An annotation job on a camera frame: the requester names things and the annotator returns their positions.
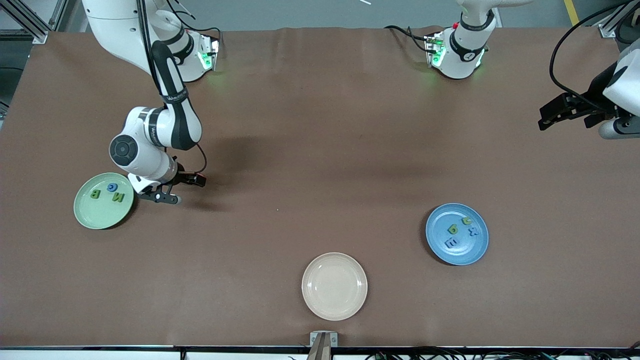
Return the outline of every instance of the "metal bracket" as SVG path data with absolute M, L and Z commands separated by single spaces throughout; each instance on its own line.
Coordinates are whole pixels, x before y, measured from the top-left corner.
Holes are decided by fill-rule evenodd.
M 309 334 L 309 338 L 311 339 L 311 350 L 309 350 L 307 360 L 331 360 L 331 348 L 338 346 L 338 333 L 314 331 Z
M 47 42 L 47 38 L 49 37 L 49 32 L 45 31 L 44 32 L 44 37 L 40 37 L 40 38 L 33 38 L 33 41 L 31 42 L 33 45 L 42 45 L 44 43 Z
M 598 31 L 600 32 L 600 37 L 602 38 L 614 38 L 616 37 L 616 30 L 612 29 L 611 31 L 607 31 L 604 28 L 604 25 L 598 24 Z
M 329 335 L 329 340 L 331 343 L 331 347 L 338 347 L 338 333 L 335 331 L 314 331 L 309 334 L 309 346 L 312 347 L 314 345 L 314 341 L 316 340 L 319 334 L 326 333 Z
M 595 25 L 598 26 L 600 36 L 603 38 L 616 37 L 616 25 L 618 25 L 638 3 L 640 3 L 640 0 L 633 0 L 628 4 L 621 5 L 611 14 L 596 22 Z

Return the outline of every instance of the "black wire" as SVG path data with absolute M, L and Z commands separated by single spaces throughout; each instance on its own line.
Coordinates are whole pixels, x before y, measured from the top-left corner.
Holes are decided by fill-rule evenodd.
M 183 13 L 184 15 L 187 15 L 188 17 L 191 17 L 193 20 L 195 20 L 195 19 L 196 19 L 196 17 L 195 17 L 195 16 L 191 15 L 191 14 L 190 14 L 190 13 L 188 13 L 188 12 L 183 12 L 182 10 L 177 10 L 176 12 L 174 12 L 174 14 L 175 14 L 176 16 L 178 16 L 178 14 L 179 14 L 179 13 Z
M 199 143 L 196 143 L 196 146 L 198 147 L 198 149 L 200 149 L 200 153 L 202 154 L 202 158 L 204 159 L 204 165 L 202 165 L 202 168 L 200 170 L 188 172 L 188 174 L 200 174 L 207 168 L 207 155 L 204 153 L 204 150 L 202 150 L 202 146 L 200 146 Z
M 629 10 L 629 12 L 627 13 L 627 15 L 622 18 L 620 21 L 618 21 L 618 25 L 616 25 L 616 40 L 621 43 L 621 44 L 627 44 L 627 45 L 631 45 L 634 43 L 635 40 L 627 40 L 625 38 L 622 37 L 622 35 L 620 35 L 620 30 L 622 29 L 622 24 L 627 21 L 627 19 L 634 14 L 634 12 L 640 8 L 640 3 L 636 4 L 631 10 Z
M 489 355 L 503 355 L 497 360 L 540 360 L 534 355 L 525 355 L 521 352 L 505 352 L 505 351 L 492 351 L 480 356 L 481 360 L 484 360 Z
M 406 36 L 408 36 L 408 37 L 413 37 L 413 38 L 414 38 L 414 39 L 416 39 L 416 40 L 424 40 L 424 37 L 419 37 L 419 36 L 417 36 L 417 35 L 409 34 L 409 33 L 407 32 L 407 30 L 405 30 L 405 29 L 403 29 L 403 28 L 400 28 L 399 26 L 389 25 L 389 26 L 385 26 L 384 28 L 385 28 L 385 29 L 398 30 L 398 31 L 400 31 L 401 33 L 405 34 Z M 435 34 L 435 33 L 430 33 L 430 34 L 427 34 L 427 35 L 425 35 L 425 36 L 426 36 L 426 37 L 428 37 L 428 36 L 431 36 L 431 35 L 433 35 L 433 34 Z
M 564 355 L 565 352 L 569 351 L 569 349 L 564 349 L 560 354 L 554 356 L 555 359 L 557 359 L 558 357 L 561 357 L 562 355 Z
M 180 20 L 180 22 L 182 23 L 182 25 L 184 25 L 185 28 L 190 29 L 190 30 L 194 30 L 194 31 L 209 31 L 209 30 L 216 30 L 218 32 L 218 38 L 220 39 L 220 41 L 222 41 L 222 31 L 220 31 L 220 29 L 216 28 L 215 26 L 212 28 L 207 28 L 207 29 L 196 29 L 193 26 L 187 24 L 186 22 L 184 22 L 184 20 L 182 20 L 179 16 L 178 16 L 178 12 L 173 8 L 173 5 L 171 5 L 171 0 L 167 0 L 166 2 L 169 5 L 169 8 L 171 9 L 171 11 L 173 12 L 173 14 L 175 14 L 175 16 L 178 18 L 178 20 Z
M 563 84 L 560 83 L 560 81 L 558 81 L 558 79 L 556 79 L 556 75 L 554 75 L 554 64 L 556 63 L 556 55 L 558 52 L 558 49 L 560 48 L 560 45 L 562 45 L 562 43 L 566 40 L 566 38 L 569 37 L 569 35 L 571 35 L 571 33 L 573 33 L 577 28 L 579 28 L 580 26 L 582 26 L 585 22 L 593 19 L 594 17 L 601 15 L 605 12 L 608 12 L 610 10 L 613 10 L 619 6 L 622 5 L 626 5 L 631 3 L 634 0 L 626 0 L 623 3 L 619 3 L 616 5 L 612 5 L 612 6 L 608 6 L 607 8 L 604 8 L 600 11 L 597 11 L 595 13 L 592 13 L 591 15 L 585 17 L 584 19 L 582 19 L 580 22 L 578 22 L 576 25 L 574 25 L 571 29 L 569 29 L 569 31 L 567 31 L 562 38 L 560 38 L 560 41 L 558 41 L 556 48 L 554 49 L 553 53 L 551 53 L 551 61 L 549 62 L 549 76 L 551 77 L 551 81 L 554 82 L 554 84 L 556 84 L 557 87 L 561 88 L 562 90 L 568 92 L 569 94 L 572 94 L 573 96 L 577 97 L 578 99 L 586 102 L 587 104 L 593 106 L 594 108 L 606 113 L 607 110 L 605 110 L 604 108 L 602 108 L 601 106 L 591 102 L 589 99 L 585 98 L 584 96 L 578 94 L 577 92 L 573 91 L 572 89 L 568 88 L 567 86 L 564 86 Z
M 160 82 L 158 81 L 156 74 L 156 63 L 153 60 L 151 55 L 151 39 L 149 37 L 149 29 L 148 29 L 148 21 L 147 21 L 147 6 L 144 0 L 136 1 L 138 7 L 138 24 L 140 25 L 140 33 L 142 35 L 143 43 L 145 44 L 145 53 L 147 54 L 147 61 L 149 66 L 149 72 L 151 73 L 151 78 L 154 80 L 154 84 L 159 92 L 162 92 L 160 87 Z
M 422 51 L 424 51 L 425 53 L 429 53 L 429 54 L 435 54 L 436 51 L 435 50 L 430 50 L 430 49 L 425 49 L 424 47 L 422 47 L 420 44 L 418 44 L 418 40 L 415 39 L 415 36 L 413 35 L 413 33 L 411 32 L 411 27 L 407 27 L 406 29 L 409 32 L 409 36 L 411 36 L 411 39 L 413 40 L 413 43 Z
M 428 37 L 428 36 L 431 36 L 431 35 L 433 35 L 433 34 L 435 34 L 435 33 L 439 33 L 439 31 L 436 31 L 435 33 L 429 33 L 429 34 L 426 34 L 426 35 L 424 35 L 423 37 L 419 37 L 419 36 L 417 36 L 417 35 L 414 35 L 414 34 L 413 34 L 413 32 L 411 31 L 411 27 L 407 27 L 407 29 L 406 29 L 406 31 L 405 31 L 405 30 L 403 30 L 403 29 L 401 29 L 401 28 L 399 28 L 399 27 L 397 27 L 397 26 L 395 26 L 395 25 L 389 25 L 389 26 L 385 26 L 385 29 L 393 29 L 393 30 L 398 30 L 398 31 L 400 31 L 402 34 L 404 34 L 404 35 L 406 35 L 406 36 L 410 37 L 410 38 L 413 40 L 413 43 L 414 43 L 414 44 L 415 44 L 415 45 L 416 45 L 420 50 L 424 51 L 425 53 L 429 53 L 429 54 L 435 54 L 435 53 L 436 53 L 436 51 L 435 51 L 435 50 L 429 50 L 429 49 L 426 49 L 426 48 L 422 47 L 422 46 L 418 43 L 418 40 L 422 40 L 422 41 L 424 41 L 424 37 Z

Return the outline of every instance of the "yellow tape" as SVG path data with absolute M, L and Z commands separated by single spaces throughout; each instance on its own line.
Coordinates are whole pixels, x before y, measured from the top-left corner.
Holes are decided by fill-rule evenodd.
M 569 14 L 571 25 L 576 25 L 580 22 L 578 13 L 575 11 L 575 6 L 573 5 L 573 0 L 564 0 L 564 6 L 566 7 L 566 12 Z

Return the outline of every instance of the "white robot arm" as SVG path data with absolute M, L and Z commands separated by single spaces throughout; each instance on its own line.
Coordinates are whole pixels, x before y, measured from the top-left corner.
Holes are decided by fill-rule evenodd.
M 129 173 L 139 197 L 178 204 L 180 198 L 171 194 L 173 185 L 204 186 L 206 182 L 198 172 L 185 172 L 164 151 L 165 147 L 189 150 L 198 145 L 202 135 L 182 74 L 199 78 L 212 68 L 211 56 L 217 51 L 212 54 L 207 47 L 209 37 L 186 31 L 179 21 L 174 21 L 173 13 L 159 10 L 163 1 L 83 0 L 83 4 L 101 46 L 150 73 L 164 102 L 162 108 L 136 107 L 129 112 L 122 132 L 109 146 L 111 159 Z M 197 49 L 194 38 L 198 40 Z
M 540 130 L 546 130 L 560 121 L 585 117 L 587 128 L 605 121 L 598 130 L 602 138 L 640 138 L 638 89 L 640 40 L 626 48 L 616 63 L 597 75 L 589 89 L 580 95 L 582 98 L 565 92 L 540 108 L 538 125 Z
M 640 138 L 640 40 L 621 54 L 613 76 L 602 94 L 624 114 L 600 126 L 605 139 Z
M 162 10 L 167 0 L 145 0 L 147 26 L 171 50 L 182 79 L 195 81 L 212 70 L 218 39 L 185 29 L 180 19 Z M 83 0 L 91 30 L 100 45 L 114 56 L 151 74 L 142 42 L 136 0 Z
M 460 23 L 426 40 L 427 61 L 445 76 L 464 79 L 471 75 L 485 52 L 496 26 L 492 8 L 520 6 L 533 0 L 456 0 L 462 6 Z

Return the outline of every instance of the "plate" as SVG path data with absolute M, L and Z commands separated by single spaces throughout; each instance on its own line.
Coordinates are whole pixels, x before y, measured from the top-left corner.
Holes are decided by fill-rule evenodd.
M 453 265 L 480 260 L 489 247 L 489 230 L 479 213 L 457 203 L 437 207 L 426 225 L 427 242 L 440 259 Z
M 302 296 L 311 311 L 325 320 L 345 320 L 367 298 L 367 276 L 349 255 L 329 252 L 315 258 L 302 276 Z
M 117 189 L 113 185 L 109 188 L 110 184 L 116 184 Z M 74 200 L 74 214 L 89 229 L 106 229 L 127 216 L 133 198 L 133 187 L 126 177 L 106 172 L 82 185 Z

